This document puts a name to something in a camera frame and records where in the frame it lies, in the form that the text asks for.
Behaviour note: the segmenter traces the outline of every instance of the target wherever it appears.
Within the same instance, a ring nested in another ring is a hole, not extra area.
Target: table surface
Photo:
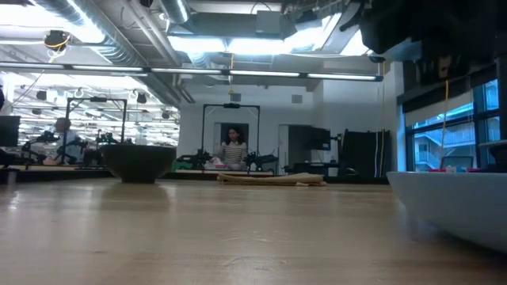
[[[389,186],[0,186],[2,284],[506,284],[507,256],[420,223]]]

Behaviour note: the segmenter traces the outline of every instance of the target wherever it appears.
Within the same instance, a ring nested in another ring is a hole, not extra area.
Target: person
[[[243,133],[238,127],[229,127],[228,136],[220,145],[220,151],[216,156],[230,169],[241,170],[246,166],[243,161],[246,155]]]
[[[45,165],[57,165],[61,162],[61,158],[54,159],[58,154],[57,150],[60,146],[63,145],[63,135],[67,133],[67,143],[74,141],[78,138],[78,135],[75,131],[71,130],[71,121],[66,118],[58,118],[55,123],[55,134],[59,136],[59,141],[56,142],[55,150],[50,153],[48,158],[44,160]],[[82,161],[82,152],[81,147],[79,146],[67,146],[65,148],[65,153],[77,158],[77,162]]]

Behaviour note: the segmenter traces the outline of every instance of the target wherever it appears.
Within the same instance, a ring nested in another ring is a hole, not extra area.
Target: monitor
[[[309,127],[306,148],[308,150],[331,150],[331,131],[318,127]]]
[[[20,116],[0,116],[0,146],[17,146]]]

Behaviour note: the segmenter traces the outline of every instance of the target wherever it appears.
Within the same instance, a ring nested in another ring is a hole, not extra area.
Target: black stand
[[[121,123],[121,140],[120,142],[123,143],[124,142],[124,137],[125,137],[125,120],[127,119],[127,99],[108,99],[108,98],[103,98],[103,97],[91,97],[91,98],[67,98],[67,110],[65,112],[65,120],[68,121],[69,120],[69,115],[71,114],[71,102],[72,101],[79,101],[79,103],[83,102],[83,101],[90,101],[90,102],[101,102],[101,103],[105,103],[107,101],[119,101],[119,102],[123,102],[124,103],[124,109],[123,109],[123,118],[122,118],[122,123]],[[63,146],[66,146],[67,144],[67,132],[64,132],[63,133],[63,143],[62,145]],[[61,153],[62,155],[62,159],[60,161],[61,164],[65,164],[65,157],[66,157],[66,154],[65,154],[65,147],[63,148],[63,151]]]
[[[204,123],[206,122],[206,108],[207,107],[222,107],[222,108],[256,108],[257,109],[257,155],[259,155],[259,134],[260,134],[260,122],[261,122],[261,106],[259,105],[241,105],[241,104],[204,104],[203,105],[203,123],[200,130],[200,149],[204,152]]]

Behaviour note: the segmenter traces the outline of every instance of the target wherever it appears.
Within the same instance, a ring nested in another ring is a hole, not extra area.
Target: dark bowl
[[[164,146],[105,145],[104,162],[124,183],[154,183],[171,170],[176,148]]]

